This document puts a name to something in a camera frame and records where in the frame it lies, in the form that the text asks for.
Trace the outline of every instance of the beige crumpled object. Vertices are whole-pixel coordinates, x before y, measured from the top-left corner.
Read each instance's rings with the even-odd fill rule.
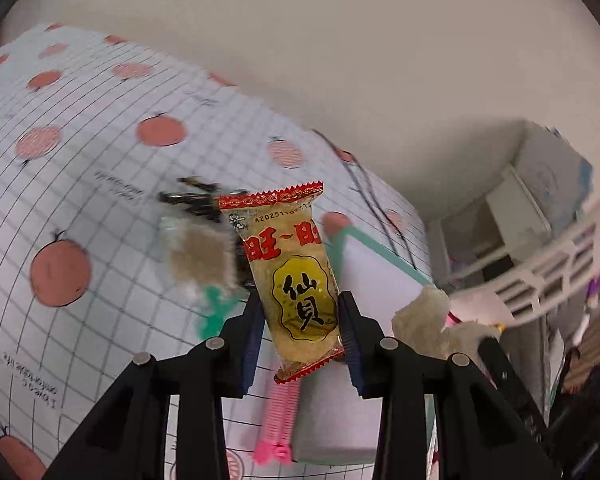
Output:
[[[475,321],[445,327],[449,298],[443,290],[426,285],[420,295],[395,313],[391,320],[394,336],[418,354],[447,359],[462,352],[485,371],[478,345],[486,337],[500,339],[500,330]]]

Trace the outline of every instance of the snack package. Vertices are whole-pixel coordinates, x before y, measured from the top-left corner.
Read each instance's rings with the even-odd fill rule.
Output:
[[[277,383],[306,375],[342,354],[338,288],[311,204],[321,182],[218,198],[244,241],[278,355]]]

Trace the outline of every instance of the wall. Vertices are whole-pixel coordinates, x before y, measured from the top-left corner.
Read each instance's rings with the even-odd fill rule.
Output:
[[[600,192],[600,28],[580,0],[20,0],[3,29],[115,32],[318,128],[424,216],[480,192],[516,119],[556,126]]]

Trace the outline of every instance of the silver rivet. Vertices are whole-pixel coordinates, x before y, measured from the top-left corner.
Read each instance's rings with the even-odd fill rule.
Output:
[[[398,348],[398,341],[393,337],[383,337],[380,340],[380,346],[385,350],[395,350]]]
[[[221,337],[210,337],[205,341],[205,346],[209,350],[219,350],[224,346],[224,339]]]
[[[471,359],[469,359],[464,354],[454,354],[453,357],[451,358],[451,360],[457,366],[468,366],[469,363],[471,362]]]
[[[136,352],[134,354],[134,364],[142,366],[147,364],[151,360],[151,354],[149,352]]]

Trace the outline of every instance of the black cable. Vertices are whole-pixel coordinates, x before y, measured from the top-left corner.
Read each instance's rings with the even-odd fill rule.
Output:
[[[396,256],[400,257],[400,254],[398,254],[398,249],[395,246],[395,243],[394,243],[394,240],[393,240],[392,236],[389,234],[389,231],[387,230],[385,223],[378,216],[378,213],[376,212],[375,208],[371,205],[371,203],[369,202],[369,200],[366,197],[365,193],[363,192],[362,186],[360,185],[360,181],[356,177],[356,174],[351,169],[351,167],[349,166],[349,164],[346,161],[342,160],[342,158],[340,157],[340,151],[341,150],[333,142],[331,142],[322,132],[319,132],[315,128],[312,128],[312,131],[314,133],[316,133],[317,135],[319,135],[320,137],[322,137],[322,139],[324,140],[324,142],[326,142],[331,147],[331,149],[336,154],[336,156],[338,158],[340,158],[340,160],[342,161],[343,166],[347,170],[347,173],[349,173],[349,176],[353,180],[355,186],[358,188],[358,192],[362,196],[362,199],[365,201],[365,204],[368,207],[369,211],[371,211],[373,213],[373,215],[376,217],[376,220],[378,220],[378,223],[382,227],[382,230],[384,231],[384,235],[386,236],[387,240],[389,240],[389,244],[391,245],[391,248],[392,248],[394,254]],[[373,188],[373,185],[371,184],[371,179],[369,178],[368,173],[362,167],[362,165],[359,163],[359,161],[358,161],[358,159],[357,159],[357,157],[355,155],[353,155],[352,153],[349,153],[349,155],[353,159],[354,163],[357,165],[358,169],[364,175],[366,183],[367,183],[367,186],[368,186],[369,194],[371,195],[374,203],[376,204],[376,207],[382,212],[382,214],[384,215],[384,218],[387,220],[387,222],[389,222],[389,224],[392,225],[392,227],[394,228],[394,230],[400,235],[400,238],[404,242],[404,247],[405,247],[405,249],[407,249],[407,253],[409,254],[409,259],[411,261],[411,265],[413,266],[413,268],[415,270],[418,270],[418,267],[416,267],[415,261],[413,259],[413,254],[411,254],[411,249],[409,247],[409,243],[407,242],[406,238],[404,237],[404,235],[402,234],[402,232],[400,231],[400,229],[398,229],[398,226],[387,216],[387,214],[384,211],[384,209],[382,209],[382,207],[380,206],[380,203],[378,201],[378,197],[376,197],[376,194],[374,192],[374,188]]]

